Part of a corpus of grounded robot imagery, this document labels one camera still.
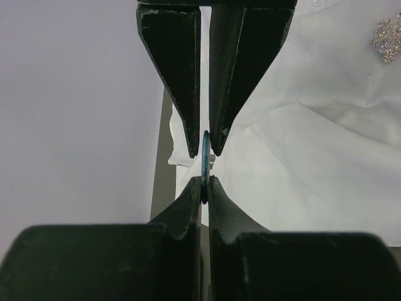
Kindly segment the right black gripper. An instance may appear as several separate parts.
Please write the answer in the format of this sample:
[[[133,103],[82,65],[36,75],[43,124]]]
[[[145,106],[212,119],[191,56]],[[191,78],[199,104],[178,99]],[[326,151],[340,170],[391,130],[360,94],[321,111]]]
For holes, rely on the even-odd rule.
[[[201,12],[209,28],[209,130],[220,156],[235,118],[281,50],[297,0],[138,0],[140,39],[177,109],[190,158],[200,132]]]

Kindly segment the white shirt garment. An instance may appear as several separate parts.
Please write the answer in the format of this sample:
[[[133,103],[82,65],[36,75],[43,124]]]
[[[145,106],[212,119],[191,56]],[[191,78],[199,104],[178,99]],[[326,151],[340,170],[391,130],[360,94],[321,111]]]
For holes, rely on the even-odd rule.
[[[399,1],[299,1],[212,173],[273,231],[363,231],[400,245],[400,60],[369,45]]]

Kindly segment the round clear blue brooch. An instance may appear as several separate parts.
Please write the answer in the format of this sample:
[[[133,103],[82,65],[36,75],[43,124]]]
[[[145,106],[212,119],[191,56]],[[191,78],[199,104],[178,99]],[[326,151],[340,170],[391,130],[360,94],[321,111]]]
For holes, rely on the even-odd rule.
[[[210,133],[205,130],[202,139],[202,161],[201,161],[201,201],[203,204],[208,202],[208,183],[210,178],[210,170],[214,165],[216,156],[211,154],[211,138]]]

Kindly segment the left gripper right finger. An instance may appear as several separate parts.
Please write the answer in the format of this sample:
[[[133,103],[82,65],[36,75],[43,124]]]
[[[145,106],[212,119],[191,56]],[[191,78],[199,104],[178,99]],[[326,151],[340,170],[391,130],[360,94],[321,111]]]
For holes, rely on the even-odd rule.
[[[399,300],[400,268],[377,236],[272,232],[211,177],[209,239],[214,300]]]

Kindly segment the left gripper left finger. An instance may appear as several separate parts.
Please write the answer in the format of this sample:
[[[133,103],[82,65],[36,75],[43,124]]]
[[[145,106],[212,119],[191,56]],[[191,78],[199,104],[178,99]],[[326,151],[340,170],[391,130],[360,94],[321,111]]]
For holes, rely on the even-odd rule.
[[[1,264],[2,300],[198,300],[201,179],[145,224],[40,225]]]

